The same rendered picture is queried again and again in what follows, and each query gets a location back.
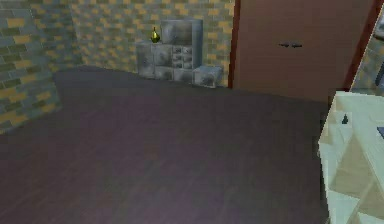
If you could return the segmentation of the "grey metal cabinet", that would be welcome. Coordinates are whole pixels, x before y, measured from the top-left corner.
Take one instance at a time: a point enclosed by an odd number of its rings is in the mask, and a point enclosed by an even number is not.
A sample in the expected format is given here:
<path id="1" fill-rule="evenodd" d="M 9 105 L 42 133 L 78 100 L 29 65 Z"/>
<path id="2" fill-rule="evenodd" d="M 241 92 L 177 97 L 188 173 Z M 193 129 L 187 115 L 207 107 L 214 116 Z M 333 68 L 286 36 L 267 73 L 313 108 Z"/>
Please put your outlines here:
<path id="1" fill-rule="evenodd" d="M 158 42 L 136 43 L 138 75 L 216 88 L 221 85 L 222 66 L 203 64 L 203 21 L 167 19 L 160 24 Z"/>

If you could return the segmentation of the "brown room door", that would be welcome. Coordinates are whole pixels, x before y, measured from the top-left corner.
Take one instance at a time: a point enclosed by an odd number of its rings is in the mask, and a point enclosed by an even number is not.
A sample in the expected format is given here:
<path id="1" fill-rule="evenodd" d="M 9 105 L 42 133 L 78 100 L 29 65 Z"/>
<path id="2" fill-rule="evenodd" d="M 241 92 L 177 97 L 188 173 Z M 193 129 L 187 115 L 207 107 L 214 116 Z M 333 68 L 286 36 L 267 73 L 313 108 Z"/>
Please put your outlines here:
<path id="1" fill-rule="evenodd" d="M 344 86 L 374 0 L 240 0 L 234 87 L 325 102 Z"/>

